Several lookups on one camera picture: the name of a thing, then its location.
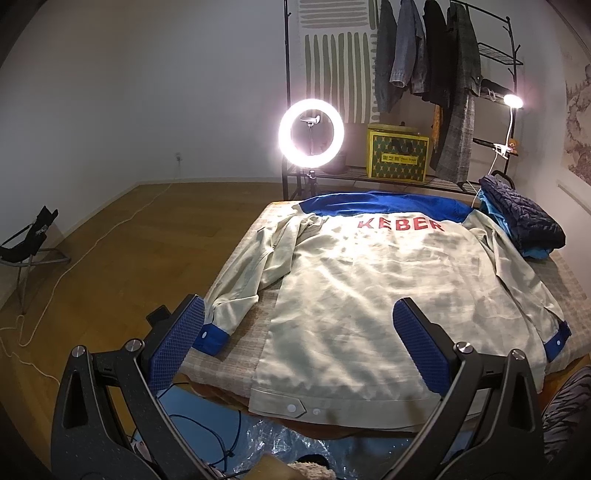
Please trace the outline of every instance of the folded navy jacket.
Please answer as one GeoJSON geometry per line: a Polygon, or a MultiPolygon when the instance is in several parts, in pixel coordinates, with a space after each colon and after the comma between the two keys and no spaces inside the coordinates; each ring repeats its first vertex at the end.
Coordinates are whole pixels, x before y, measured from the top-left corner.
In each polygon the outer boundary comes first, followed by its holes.
{"type": "Polygon", "coordinates": [[[520,252],[533,248],[562,248],[566,237],[560,225],[533,200],[487,175],[479,180],[486,198],[500,211],[520,252]]]}

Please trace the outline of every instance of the black chair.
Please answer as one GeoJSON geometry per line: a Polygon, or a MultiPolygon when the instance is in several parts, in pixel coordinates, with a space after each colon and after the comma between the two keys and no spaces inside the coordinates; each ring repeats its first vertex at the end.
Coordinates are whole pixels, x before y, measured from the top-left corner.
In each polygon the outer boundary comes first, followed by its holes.
{"type": "Polygon", "coordinates": [[[0,264],[7,265],[9,267],[18,268],[17,276],[17,296],[21,304],[21,312],[25,313],[25,293],[27,292],[27,280],[31,273],[31,267],[38,265],[49,265],[53,263],[68,263],[70,257],[64,255],[57,248],[41,248],[43,242],[47,239],[47,229],[51,226],[57,217],[57,210],[51,213],[47,207],[43,207],[37,219],[23,228],[20,232],[11,236],[2,245],[0,245],[0,264]],[[14,247],[4,247],[8,242],[14,240],[24,232],[27,232],[25,238],[14,247]],[[59,258],[45,260],[35,260],[34,257],[39,252],[56,252],[59,258]],[[27,269],[27,276],[25,277],[22,285],[22,291],[20,288],[21,283],[21,271],[23,268],[27,269]]]}

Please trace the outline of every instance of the yellow box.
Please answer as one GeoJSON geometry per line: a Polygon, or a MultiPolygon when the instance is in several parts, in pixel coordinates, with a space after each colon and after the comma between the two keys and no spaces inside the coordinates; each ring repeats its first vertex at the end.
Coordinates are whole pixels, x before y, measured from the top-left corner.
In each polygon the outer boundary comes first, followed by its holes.
{"type": "Polygon", "coordinates": [[[429,137],[372,124],[368,128],[367,175],[370,179],[425,183],[428,152],[429,137]]]}

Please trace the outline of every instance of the plastic bag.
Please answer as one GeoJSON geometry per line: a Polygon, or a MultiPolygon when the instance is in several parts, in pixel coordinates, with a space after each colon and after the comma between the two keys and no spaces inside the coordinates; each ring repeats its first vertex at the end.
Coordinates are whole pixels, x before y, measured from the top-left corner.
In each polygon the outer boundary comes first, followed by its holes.
{"type": "Polygon", "coordinates": [[[246,430],[246,445],[234,471],[255,466],[263,453],[285,463],[293,463],[309,454],[324,456],[337,477],[346,480],[381,478],[412,442],[411,437],[313,440],[270,419],[251,417],[246,430]]]}

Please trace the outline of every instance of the black cable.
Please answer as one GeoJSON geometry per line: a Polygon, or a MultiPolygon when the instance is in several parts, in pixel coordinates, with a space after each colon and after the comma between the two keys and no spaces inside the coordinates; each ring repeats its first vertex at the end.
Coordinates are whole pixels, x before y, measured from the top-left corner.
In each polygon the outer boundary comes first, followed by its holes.
{"type": "MultiPolygon", "coordinates": [[[[242,429],[242,412],[240,410],[238,410],[238,429],[236,430],[236,438],[234,438],[234,442],[232,443],[232,446],[230,447],[230,449],[227,452],[225,452],[225,456],[230,457],[230,458],[234,456],[234,450],[236,449],[236,446],[238,445],[238,439],[240,438],[241,429],[242,429]]],[[[223,461],[223,458],[219,459],[215,463],[212,463],[211,465],[216,466],[221,461],[223,461]]]]}
{"type": "Polygon", "coordinates": [[[228,478],[234,478],[234,477],[237,477],[238,475],[243,475],[243,474],[248,473],[250,471],[251,471],[251,469],[241,470],[240,472],[233,473],[232,475],[221,476],[220,478],[217,478],[216,480],[228,480],[228,478]]]}
{"type": "MultiPolygon", "coordinates": [[[[164,395],[166,395],[171,388],[173,388],[176,385],[189,385],[189,382],[177,382],[177,383],[173,383],[170,384],[168,386],[168,388],[166,388],[166,390],[164,390],[161,394],[159,394],[156,398],[159,400],[161,399],[164,395]]],[[[220,458],[217,462],[214,463],[210,463],[210,465],[212,466],[216,466],[219,463],[224,464],[224,468],[223,471],[226,472],[228,470],[228,458],[231,458],[234,456],[234,450],[236,449],[237,445],[238,445],[238,440],[240,439],[240,432],[242,430],[242,412],[238,411],[238,429],[236,431],[236,437],[234,438],[234,442],[232,443],[232,446],[230,447],[229,450],[226,450],[226,445],[224,444],[224,441],[222,439],[222,437],[215,432],[214,430],[206,427],[205,425],[199,423],[197,420],[193,420],[192,418],[186,417],[184,415],[178,415],[178,414],[173,414],[173,415],[169,415],[169,418],[173,418],[173,417],[178,417],[178,418],[182,418],[182,419],[186,419],[189,421],[192,421],[194,424],[204,428],[205,430],[207,430],[208,432],[210,432],[212,435],[214,435],[214,437],[216,438],[218,444],[220,445],[220,448],[222,449],[222,458],[220,458]]],[[[131,436],[131,438],[135,438],[135,434],[137,433],[138,429],[136,428],[131,436]]]]}
{"type": "MultiPolygon", "coordinates": [[[[171,388],[173,388],[174,386],[176,386],[176,385],[190,385],[190,383],[189,383],[189,382],[176,382],[176,383],[171,383],[171,384],[168,386],[168,388],[167,388],[166,390],[164,390],[164,391],[163,391],[163,392],[162,392],[160,395],[158,395],[156,398],[157,398],[158,400],[160,400],[160,399],[161,399],[161,398],[164,396],[164,394],[168,393],[168,391],[169,391],[171,388]]],[[[134,439],[134,438],[135,438],[135,434],[136,434],[136,433],[138,433],[138,428],[137,428],[137,427],[135,428],[134,432],[131,434],[131,438],[132,438],[132,439],[134,439]]]]}
{"type": "Polygon", "coordinates": [[[223,462],[223,471],[225,472],[226,470],[228,470],[228,451],[226,450],[226,445],[224,445],[223,439],[222,439],[222,437],[219,436],[219,434],[214,432],[211,428],[206,427],[204,424],[199,423],[197,420],[193,420],[192,418],[186,417],[185,415],[178,415],[178,414],[173,413],[172,415],[169,415],[168,417],[171,419],[180,418],[180,419],[192,421],[195,425],[199,425],[202,429],[205,429],[209,433],[211,433],[217,439],[217,442],[219,443],[220,448],[222,449],[222,453],[223,453],[223,457],[221,459],[219,459],[216,463],[211,463],[211,465],[216,465],[217,463],[223,462]]]}

